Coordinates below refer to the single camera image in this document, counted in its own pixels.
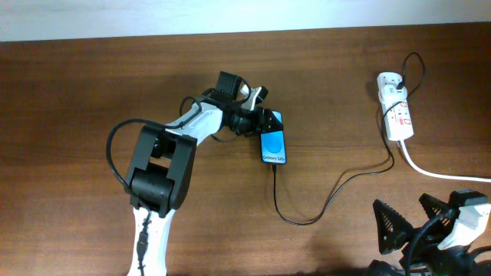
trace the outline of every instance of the light blue phone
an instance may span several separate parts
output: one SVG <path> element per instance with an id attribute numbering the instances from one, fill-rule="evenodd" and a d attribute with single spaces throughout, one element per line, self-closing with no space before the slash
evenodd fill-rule
<path id="1" fill-rule="evenodd" d="M 276 119 L 283 123 L 282 114 L 273 111 Z M 286 164 L 285 136 L 283 131 L 261 134 L 261 159 L 264 163 Z"/>

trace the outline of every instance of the white power cord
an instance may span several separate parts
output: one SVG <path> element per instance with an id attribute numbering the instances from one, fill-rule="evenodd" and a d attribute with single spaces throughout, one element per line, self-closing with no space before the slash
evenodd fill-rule
<path id="1" fill-rule="evenodd" d="M 416 166 L 414 164 L 413 160 L 409 157 L 409 153 L 407 152 L 406 149 L 406 144 L 404 143 L 404 140 L 399 141 L 400 148 L 402 149 L 402 152 L 404 153 L 404 157 L 406 158 L 406 161 L 409 163 L 410 166 L 413 167 L 416 171 L 423 173 L 426 176 L 432 176 L 432 177 L 437 177 L 441 179 L 452 179 L 452 180 L 464 180 L 464 181 L 477 181 L 477 182 L 490 182 L 491 179 L 485 179 L 485 178 L 480 178 L 480 177 L 470 177 L 470 176 L 448 176 L 448 175 L 442 175 L 439 173 L 432 173 L 432 172 L 427 172 L 424 169 L 421 169 L 419 166 Z"/>

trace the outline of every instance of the white background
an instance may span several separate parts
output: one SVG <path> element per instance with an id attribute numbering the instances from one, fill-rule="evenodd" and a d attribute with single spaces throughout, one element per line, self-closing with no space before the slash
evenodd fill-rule
<path id="1" fill-rule="evenodd" d="M 490 20 L 490 0 L 1 0 L 0 41 Z"/>

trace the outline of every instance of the brown wooden surface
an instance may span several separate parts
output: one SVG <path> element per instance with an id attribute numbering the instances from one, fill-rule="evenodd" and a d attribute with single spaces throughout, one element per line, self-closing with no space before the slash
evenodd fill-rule
<path id="1" fill-rule="evenodd" d="M 124 275 L 134 221 L 129 196 L 104 158 L 116 123 L 168 123 L 183 97 L 233 72 L 270 93 L 283 112 L 288 164 L 278 200 L 291 219 L 318 213 L 339 180 L 387 158 L 377 130 L 375 78 L 400 72 L 419 51 L 427 78 L 410 99 L 414 162 L 434 172 L 491 176 L 491 25 L 345 28 L 252 34 L 37 41 L 0 44 L 0 274 Z M 411 61 L 408 87 L 420 75 Z M 114 158 L 124 172 L 140 126 L 121 130 Z M 367 266 L 380 256 L 372 202 L 411 223 L 418 198 L 455 189 L 491 196 L 489 184 L 434 179 L 396 166 L 350 183 L 309 227 L 284 223 L 272 201 L 259 139 L 207 139 L 188 196 L 174 217 L 167 267 L 174 274 L 294 274 Z M 491 230 L 476 245 L 491 244 Z"/>

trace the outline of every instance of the phone screen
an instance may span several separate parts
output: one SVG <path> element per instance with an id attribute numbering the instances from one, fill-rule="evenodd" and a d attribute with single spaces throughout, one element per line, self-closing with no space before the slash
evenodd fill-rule
<path id="1" fill-rule="evenodd" d="M 283 123 L 281 113 L 273 111 L 273 115 Z M 286 148 L 283 131 L 261 134 L 261 151 L 261 159 L 264 163 L 286 164 Z"/>

